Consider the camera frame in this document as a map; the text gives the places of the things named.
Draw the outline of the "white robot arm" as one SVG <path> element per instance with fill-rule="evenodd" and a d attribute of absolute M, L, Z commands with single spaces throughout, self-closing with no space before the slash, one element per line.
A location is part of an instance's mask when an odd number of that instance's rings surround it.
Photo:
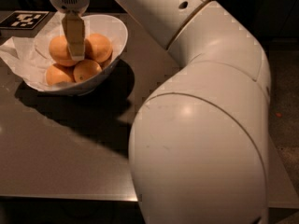
<path fill-rule="evenodd" d="M 268 224 L 271 76 L 260 43 L 215 0 L 115 0 L 179 70 L 129 139 L 146 224 Z"/>

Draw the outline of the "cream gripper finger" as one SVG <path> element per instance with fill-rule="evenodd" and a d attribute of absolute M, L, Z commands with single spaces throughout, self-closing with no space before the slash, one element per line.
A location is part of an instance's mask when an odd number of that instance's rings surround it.
<path fill-rule="evenodd" d="M 64 35 L 70 56 L 74 61 L 85 57 L 85 24 L 77 13 L 67 13 L 62 19 Z"/>

